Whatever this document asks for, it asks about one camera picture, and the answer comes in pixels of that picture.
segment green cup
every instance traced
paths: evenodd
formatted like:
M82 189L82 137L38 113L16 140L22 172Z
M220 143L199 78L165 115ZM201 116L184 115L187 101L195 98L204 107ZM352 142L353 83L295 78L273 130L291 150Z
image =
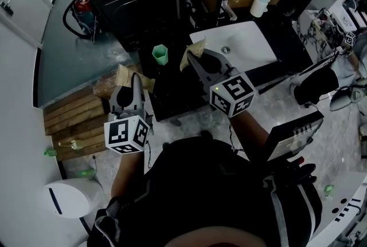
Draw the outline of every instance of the green cup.
M157 61L158 65L164 66L168 63L168 48L163 44L155 46L153 48L152 55Z

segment white sink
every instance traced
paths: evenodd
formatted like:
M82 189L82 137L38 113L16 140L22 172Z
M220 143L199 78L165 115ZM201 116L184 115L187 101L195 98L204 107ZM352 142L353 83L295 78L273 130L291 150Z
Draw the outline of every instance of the white sink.
M205 48L223 54L239 72L277 61L269 43L253 21L196 32L190 38L193 43L206 38ZM229 48L230 52L226 54L222 48Z

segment countertop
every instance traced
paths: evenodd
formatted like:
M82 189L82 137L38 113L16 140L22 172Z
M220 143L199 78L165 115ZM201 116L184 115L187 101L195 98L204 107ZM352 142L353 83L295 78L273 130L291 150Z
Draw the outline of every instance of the countertop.
M254 21L267 39L277 62L246 72L254 86L258 87L286 75L293 75L311 66L310 56L294 32L291 22L281 14L276 6L261 18L249 13L249 8L234 9L237 21L223 19L220 26L231 23ZM157 28L147 34L139 51L140 63L145 76L156 79L150 99L157 121L172 120L206 105L202 99L202 85L192 67L179 70L179 64L186 47L192 44L189 34L208 29L193 29L188 19L172 23L169 28ZM164 44L168 48L169 62L159 66L151 52L155 45Z

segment white cup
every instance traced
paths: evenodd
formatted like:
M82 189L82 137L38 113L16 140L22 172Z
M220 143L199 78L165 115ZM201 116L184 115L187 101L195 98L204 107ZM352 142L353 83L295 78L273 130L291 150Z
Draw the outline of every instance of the white cup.
M256 17L260 18L265 11L268 11L267 6L270 0L253 0L250 13Z

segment door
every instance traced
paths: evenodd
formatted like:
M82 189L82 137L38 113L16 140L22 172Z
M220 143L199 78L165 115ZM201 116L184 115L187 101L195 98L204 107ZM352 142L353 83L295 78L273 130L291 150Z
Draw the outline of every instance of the door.
M24 32L23 38L41 45L42 36L50 13L50 6L43 0L10 0L9 6L13 11L10 15L0 7L0 20L8 26L12 26L17 33Z

